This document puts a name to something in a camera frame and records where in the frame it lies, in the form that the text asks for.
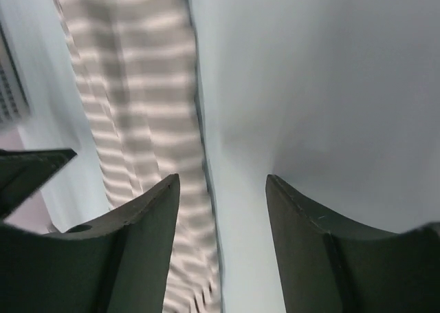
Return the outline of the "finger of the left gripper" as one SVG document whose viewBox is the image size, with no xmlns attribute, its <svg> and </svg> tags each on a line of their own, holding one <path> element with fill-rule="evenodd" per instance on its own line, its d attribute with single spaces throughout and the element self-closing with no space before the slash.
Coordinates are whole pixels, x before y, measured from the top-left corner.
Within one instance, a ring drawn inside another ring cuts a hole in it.
<svg viewBox="0 0 440 313">
<path fill-rule="evenodd" d="M 1 150 L 1 218 L 6 219 L 77 156 L 73 149 Z"/>
</svg>

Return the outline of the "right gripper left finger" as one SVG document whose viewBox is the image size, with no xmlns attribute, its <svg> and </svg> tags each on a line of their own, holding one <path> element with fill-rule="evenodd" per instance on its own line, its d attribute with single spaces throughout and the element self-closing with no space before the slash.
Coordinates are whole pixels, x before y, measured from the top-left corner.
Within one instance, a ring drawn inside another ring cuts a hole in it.
<svg viewBox="0 0 440 313">
<path fill-rule="evenodd" d="M 66 233 L 1 225 L 2 312 L 161 312 L 179 177 Z"/>
</svg>

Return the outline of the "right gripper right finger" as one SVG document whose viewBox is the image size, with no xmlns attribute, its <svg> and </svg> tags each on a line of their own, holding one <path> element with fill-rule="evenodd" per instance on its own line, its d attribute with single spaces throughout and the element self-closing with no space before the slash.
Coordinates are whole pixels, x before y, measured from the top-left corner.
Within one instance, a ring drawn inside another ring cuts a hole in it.
<svg viewBox="0 0 440 313">
<path fill-rule="evenodd" d="M 404 233 L 361 224 L 276 175 L 265 193 L 285 309 L 438 312 L 439 224 Z"/>
</svg>

